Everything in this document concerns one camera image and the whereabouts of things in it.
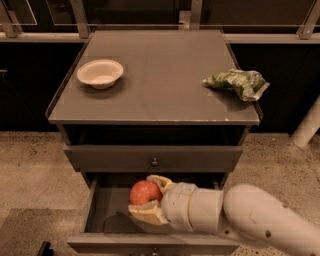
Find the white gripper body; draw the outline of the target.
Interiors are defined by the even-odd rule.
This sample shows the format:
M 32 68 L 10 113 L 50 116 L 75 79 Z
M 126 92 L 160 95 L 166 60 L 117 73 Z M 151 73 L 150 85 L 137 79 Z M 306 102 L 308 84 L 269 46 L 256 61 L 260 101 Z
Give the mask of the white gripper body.
M 169 225 L 179 231 L 193 232 L 189 220 L 189 201 L 197 186 L 190 183 L 177 183 L 165 192 L 161 209 Z

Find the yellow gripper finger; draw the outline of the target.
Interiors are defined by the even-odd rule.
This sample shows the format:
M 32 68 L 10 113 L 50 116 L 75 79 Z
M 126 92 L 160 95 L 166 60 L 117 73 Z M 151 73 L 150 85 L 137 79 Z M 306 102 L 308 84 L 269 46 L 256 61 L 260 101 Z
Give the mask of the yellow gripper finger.
M 176 183 L 171 179 L 160 175 L 149 175 L 146 180 L 154 182 L 163 194 L 168 192 L 173 186 L 176 185 Z
M 137 220 L 151 225 L 166 225 L 169 223 L 165 217 L 160 202 L 158 200 L 152 200 L 143 205 L 128 206 L 128 211 Z

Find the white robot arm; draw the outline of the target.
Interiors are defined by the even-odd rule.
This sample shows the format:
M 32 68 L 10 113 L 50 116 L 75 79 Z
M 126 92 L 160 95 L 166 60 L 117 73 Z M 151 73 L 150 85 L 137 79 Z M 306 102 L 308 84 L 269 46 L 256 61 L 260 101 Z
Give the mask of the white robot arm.
M 274 247 L 291 256 L 320 256 L 320 229 L 250 184 L 224 192 L 150 175 L 132 186 L 129 200 L 131 215 L 148 224 Z

